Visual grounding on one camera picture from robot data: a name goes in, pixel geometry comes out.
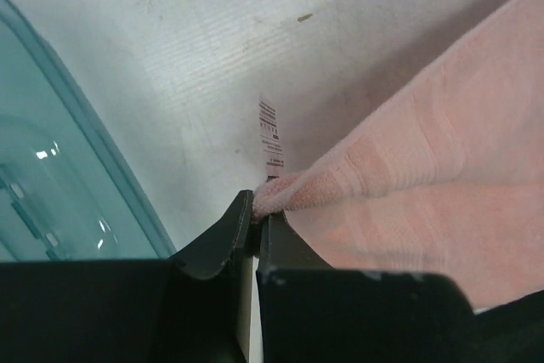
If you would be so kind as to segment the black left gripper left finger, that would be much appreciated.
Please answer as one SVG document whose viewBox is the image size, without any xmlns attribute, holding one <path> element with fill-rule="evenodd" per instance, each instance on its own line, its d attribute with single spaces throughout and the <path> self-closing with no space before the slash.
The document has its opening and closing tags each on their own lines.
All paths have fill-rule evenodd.
<svg viewBox="0 0 544 363">
<path fill-rule="evenodd" d="M 246 361 L 252 199 L 169 258 L 2 264 L 2 361 Z"/>
</svg>

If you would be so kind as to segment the pink terry towel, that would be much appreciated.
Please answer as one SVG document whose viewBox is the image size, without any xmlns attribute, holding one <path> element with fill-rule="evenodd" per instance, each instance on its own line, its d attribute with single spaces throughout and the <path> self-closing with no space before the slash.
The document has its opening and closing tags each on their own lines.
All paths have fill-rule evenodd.
<svg viewBox="0 0 544 363">
<path fill-rule="evenodd" d="M 309 169 L 255 193 L 340 269 L 434 272 L 477 309 L 543 288 L 543 0 L 509 0 Z"/>
</svg>

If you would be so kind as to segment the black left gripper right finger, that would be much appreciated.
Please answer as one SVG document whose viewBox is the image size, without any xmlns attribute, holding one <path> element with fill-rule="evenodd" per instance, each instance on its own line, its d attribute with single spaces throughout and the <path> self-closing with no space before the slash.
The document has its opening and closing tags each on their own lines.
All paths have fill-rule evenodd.
<svg viewBox="0 0 544 363">
<path fill-rule="evenodd" d="M 443 275 L 333 269 L 281 214 L 261 224 L 267 362 L 540 362 L 543 295 L 477 313 Z"/>
</svg>

